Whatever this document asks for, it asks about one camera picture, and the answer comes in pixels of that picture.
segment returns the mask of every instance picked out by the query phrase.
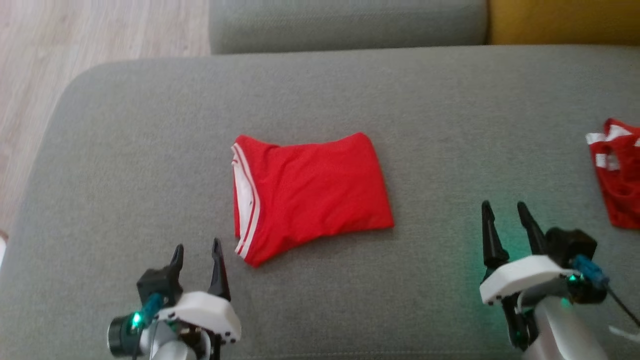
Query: gray fabric surface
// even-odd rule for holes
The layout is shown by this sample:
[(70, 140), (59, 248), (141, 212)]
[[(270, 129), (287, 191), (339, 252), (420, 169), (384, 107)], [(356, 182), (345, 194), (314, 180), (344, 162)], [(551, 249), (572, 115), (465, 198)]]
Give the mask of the gray fabric surface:
[(484, 44), (485, 0), (211, 0), (216, 53)]
[[(528, 254), (516, 201), (544, 228), (580, 228), (640, 311), (640, 239), (613, 228), (584, 135), (639, 125), (640, 49), (444, 47), (145, 60), (66, 89), (0, 272), (0, 358), (109, 359), (105, 333), (135, 282), (186, 248), (204, 290), (223, 241), (243, 339), (225, 359), (517, 359), (481, 304), (482, 200)], [(396, 228), (317, 240), (258, 269), (233, 253), (230, 146), (369, 135)], [(640, 349), (609, 300), (580, 314), (612, 359)]]

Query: robotic arm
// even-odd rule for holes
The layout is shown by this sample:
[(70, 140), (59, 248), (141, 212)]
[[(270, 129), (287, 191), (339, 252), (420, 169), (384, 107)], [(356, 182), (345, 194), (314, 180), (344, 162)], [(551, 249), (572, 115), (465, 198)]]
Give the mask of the robotic arm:
[(207, 360), (220, 358), (220, 348), (241, 339), (240, 320), (231, 306), (220, 241), (214, 239), (211, 286), (183, 293), (178, 277), (184, 247), (178, 245), (171, 263), (148, 269), (137, 283), (143, 307), (112, 320), (108, 347), (114, 357), (151, 360)]
[(599, 304), (607, 293), (640, 325), (612, 293), (609, 278), (591, 262), (597, 242), (580, 230), (552, 228), (546, 235), (527, 206), (518, 203), (532, 255), (509, 262), (493, 224), (488, 201), (482, 204), (483, 255), (487, 267), (480, 295), (500, 303), (509, 340), (525, 360), (602, 360), (603, 348), (573, 310), (573, 304)]

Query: yellow cushion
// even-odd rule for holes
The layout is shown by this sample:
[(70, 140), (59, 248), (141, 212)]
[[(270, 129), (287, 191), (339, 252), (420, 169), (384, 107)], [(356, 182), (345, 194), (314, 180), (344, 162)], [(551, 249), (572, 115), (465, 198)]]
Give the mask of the yellow cushion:
[(489, 0), (491, 44), (640, 45), (640, 0)]

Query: wooden floor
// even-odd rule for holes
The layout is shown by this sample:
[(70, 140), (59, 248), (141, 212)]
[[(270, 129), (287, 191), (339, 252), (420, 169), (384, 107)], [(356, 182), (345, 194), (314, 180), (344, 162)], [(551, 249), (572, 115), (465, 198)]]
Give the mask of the wooden floor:
[(0, 229), (66, 85), (100, 63), (207, 56), (207, 19), (208, 0), (0, 0)]

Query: red fabric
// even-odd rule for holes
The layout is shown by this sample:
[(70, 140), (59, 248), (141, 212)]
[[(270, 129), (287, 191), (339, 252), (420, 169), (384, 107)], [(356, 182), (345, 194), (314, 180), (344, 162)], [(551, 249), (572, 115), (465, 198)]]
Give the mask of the red fabric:
[(234, 172), (250, 179), (255, 197), (245, 204), (251, 208), (245, 227), (255, 222), (255, 232), (236, 221), (242, 235), (236, 252), (252, 266), (321, 236), (394, 226), (378, 158), (363, 133), (282, 147), (241, 135), (233, 150)]
[(608, 119), (604, 134), (598, 135), (599, 141), (589, 148), (609, 220), (618, 227), (640, 229), (640, 128)]

